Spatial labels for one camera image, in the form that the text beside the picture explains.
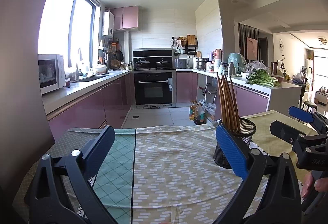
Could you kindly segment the right human hand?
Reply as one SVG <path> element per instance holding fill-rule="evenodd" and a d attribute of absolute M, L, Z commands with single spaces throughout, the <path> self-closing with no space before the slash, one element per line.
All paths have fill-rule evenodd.
<path fill-rule="evenodd" d="M 315 189 L 318 192 L 327 192 L 328 191 L 328 178 L 320 178 L 314 180 L 311 172 L 308 172 L 304 178 L 304 185 L 301 190 L 301 197 L 305 198 L 308 196 L 310 190 Z"/>

